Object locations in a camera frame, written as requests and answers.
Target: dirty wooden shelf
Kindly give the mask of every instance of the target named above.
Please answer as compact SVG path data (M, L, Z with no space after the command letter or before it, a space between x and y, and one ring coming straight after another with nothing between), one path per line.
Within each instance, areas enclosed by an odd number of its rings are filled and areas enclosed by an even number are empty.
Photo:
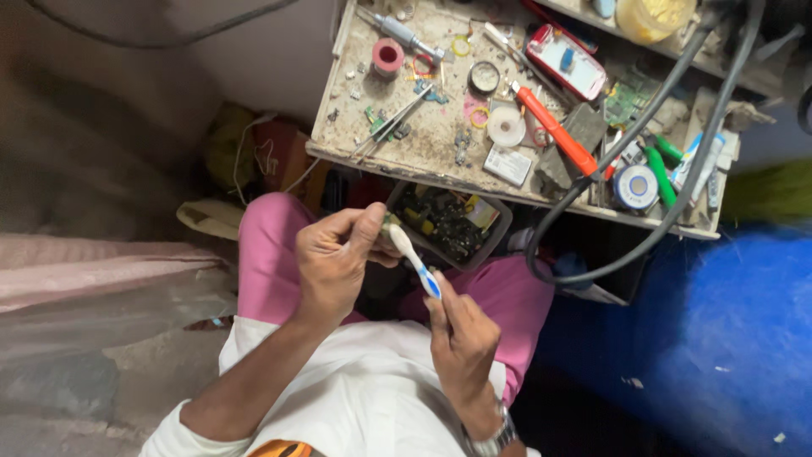
M615 23L615 17L604 19L597 15L589 0L533 0L539 5L549 7L563 15L580 20L581 22L599 28L604 32L624 38L623 30ZM682 47L687 40L686 31L680 30L670 37L653 45L644 46L671 59L678 59L682 54ZM721 54L709 54L703 48L693 59L693 67L718 78L728 74L724 66L724 57ZM768 59L767 64L746 65L742 71L738 86L752 90L766 98L781 97L782 75L787 67L790 46L785 46L777 55Z
M349 0L338 40L334 48L335 61L327 80L327 87L322 96L322 104L313 127L312 139L307 143L310 155L366 172L373 172L396 179L419 182L427 185L454 189L463 192L501 198L538 207L552 207L556 199L537 192L540 179L531 172L521 187L515 187L502 181L482 169L492 142L483 129L472 128L464 115L464 91L467 87L467 75L471 65L480 60L496 63L500 71L508 73L510 80L517 79L521 84L534 88L537 80L528 81L525 74L516 72L515 64L510 60L497 59L499 50L484 36L484 27L474 23L474 34L471 37L472 51L465 57L458 57L454 63L447 64L446 90L451 100L440 105L436 102L421 102L406 119L412 125L412 133L400 141L386 142L377 148L364 162L356 163L350 159L355 149L354 139L369 135L369 122L364 109L371 106L375 111L383 109L393 113L406 102L414 98L414 82L404 81L407 68L402 68L400 75L392 82L382 82L369 72L348 79L347 73L358 68L359 63L367 64L371 59L373 44L381 37L367 22L355 14L356 0ZM413 20L408 26L423 40L432 44L447 47L451 41L449 30L456 32L466 29L471 14L482 15L473 11L474 4L457 4L424 0ZM521 42L523 28L515 28L514 40ZM407 51L408 61L412 54ZM361 100L353 100L351 89L358 89ZM335 121L327 116L339 111ZM454 136L458 128L473 130L474 145L468 150L466 165L457 166L454 162L456 148ZM678 137L669 137L675 144L683 144L688 130L687 122L681 128ZM519 147L517 150L533 161L538 162L535 150ZM720 174L720 186L724 186L724 174ZM611 220L644 229L654 229L660 220L633 213L619 212L612 209L588 204L587 195L568 208L569 212ZM675 226L672 233L699 239L718 239L716 232L717 219L713 218L708 229Z

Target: person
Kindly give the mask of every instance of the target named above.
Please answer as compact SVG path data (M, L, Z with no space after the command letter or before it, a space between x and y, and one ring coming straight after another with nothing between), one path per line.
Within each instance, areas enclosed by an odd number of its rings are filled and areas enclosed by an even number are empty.
M385 211L374 203L316 221L288 194L252 202L221 376L181 402L140 455L538 455L508 407L553 288L521 256L492 259L435 273L442 301L416 290L400 302L403 320L368 321L353 310L366 262L400 257L379 236Z

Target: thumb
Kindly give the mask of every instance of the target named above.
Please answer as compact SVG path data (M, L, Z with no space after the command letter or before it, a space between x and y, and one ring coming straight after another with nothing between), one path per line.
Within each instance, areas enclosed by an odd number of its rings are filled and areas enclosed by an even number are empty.
M354 255L359 255L366 259L367 253L372 249L378 234L381 232L383 216L387 213L387 207L380 202L373 203L366 207L361 216L352 225L352 233L349 239L349 250Z
M426 297L423 300L429 308L431 322L431 349L445 351L449 349L448 316L443 303L436 298Z

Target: hand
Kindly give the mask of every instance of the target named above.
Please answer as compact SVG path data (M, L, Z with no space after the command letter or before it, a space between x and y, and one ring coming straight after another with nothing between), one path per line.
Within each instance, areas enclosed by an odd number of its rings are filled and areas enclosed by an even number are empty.
M427 298L431 314L431 356L451 405L476 441L490 439L502 425L494 387L488 381L499 344L499 326L468 295L457 295L442 273L434 277L443 300Z
M379 237L383 203L365 210L346 209L309 225L296 235L301 303L295 317L324 324L331 331L352 312L366 261L398 264L400 252Z

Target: orange soldering iron handle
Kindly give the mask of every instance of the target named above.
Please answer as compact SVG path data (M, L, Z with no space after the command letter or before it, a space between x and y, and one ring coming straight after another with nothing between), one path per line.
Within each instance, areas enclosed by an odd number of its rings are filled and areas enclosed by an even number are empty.
M561 150L575 163L576 167L593 179L600 179L598 173L598 163L581 143L572 139L569 133L561 127L561 124L550 114L550 112L538 101L530 89L522 86L516 92L516 96L527 106L530 112L542 123L547 132L555 139L555 143Z

